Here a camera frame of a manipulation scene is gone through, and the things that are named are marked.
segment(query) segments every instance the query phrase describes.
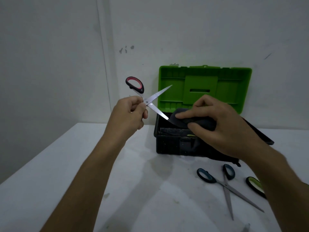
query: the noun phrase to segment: pink and black scissor handle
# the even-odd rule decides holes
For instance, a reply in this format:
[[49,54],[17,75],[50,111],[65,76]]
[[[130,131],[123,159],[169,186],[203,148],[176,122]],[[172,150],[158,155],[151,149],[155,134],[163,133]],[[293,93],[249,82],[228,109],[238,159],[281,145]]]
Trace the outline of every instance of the pink and black scissor handle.
[[[137,88],[135,87],[134,85],[132,85],[129,80],[135,80],[139,83],[140,87]],[[130,87],[130,89],[134,89],[135,91],[139,92],[140,94],[143,94],[144,93],[144,85],[143,83],[137,79],[136,77],[133,77],[133,76],[129,76],[128,78],[126,78],[126,84]]]

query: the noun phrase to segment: person's left arm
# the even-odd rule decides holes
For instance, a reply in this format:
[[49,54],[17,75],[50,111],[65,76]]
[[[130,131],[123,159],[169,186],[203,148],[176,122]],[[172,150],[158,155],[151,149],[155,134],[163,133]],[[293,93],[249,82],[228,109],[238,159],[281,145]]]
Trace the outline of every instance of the person's left arm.
[[147,117],[141,97],[118,101],[102,138],[80,167],[41,232],[93,231],[113,164],[128,138],[144,126],[142,118]]

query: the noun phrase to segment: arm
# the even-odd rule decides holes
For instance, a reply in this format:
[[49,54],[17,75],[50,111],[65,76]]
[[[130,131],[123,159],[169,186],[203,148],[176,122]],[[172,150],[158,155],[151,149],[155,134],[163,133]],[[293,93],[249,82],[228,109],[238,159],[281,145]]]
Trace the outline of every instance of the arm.
[[142,102],[138,96],[118,101],[102,138],[80,167],[41,232],[93,231],[113,164],[127,139],[143,127],[142,117],[148,117]]
[[191,110],[176,114],[179,119],[210,116],[215,131],[196,123],[188,128],[223,154],[246,162],[260,180],[282,231],[309,228],[309,187],[301,182],[285,157],[265,144],[228,104],[204,95]]

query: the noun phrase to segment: person's right arm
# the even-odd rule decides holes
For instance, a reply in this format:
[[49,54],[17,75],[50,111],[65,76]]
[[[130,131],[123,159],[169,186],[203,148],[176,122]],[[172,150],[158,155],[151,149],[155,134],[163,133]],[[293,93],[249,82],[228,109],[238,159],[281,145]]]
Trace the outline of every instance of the person's right arm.
[[285,157],[263,142],[228,104],[204,95],[191,110],[176,114],[179,119],[210,116],[215,131],[196,123],[188,128],[223,154],[243,160],[260,180],[282,231],[308,231],[309,186],[288,165]]

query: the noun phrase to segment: green toolbox lid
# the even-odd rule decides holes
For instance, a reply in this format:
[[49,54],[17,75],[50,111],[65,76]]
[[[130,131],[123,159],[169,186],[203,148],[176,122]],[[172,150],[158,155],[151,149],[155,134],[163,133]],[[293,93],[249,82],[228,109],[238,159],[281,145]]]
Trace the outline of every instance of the green toolbox lid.
[[240,114],[251,73],[251,68],[161,66],[158,91],[173,86],[158,97],[158,108],[162,112],[191,108],[196,100],[208,94],[230,104]]

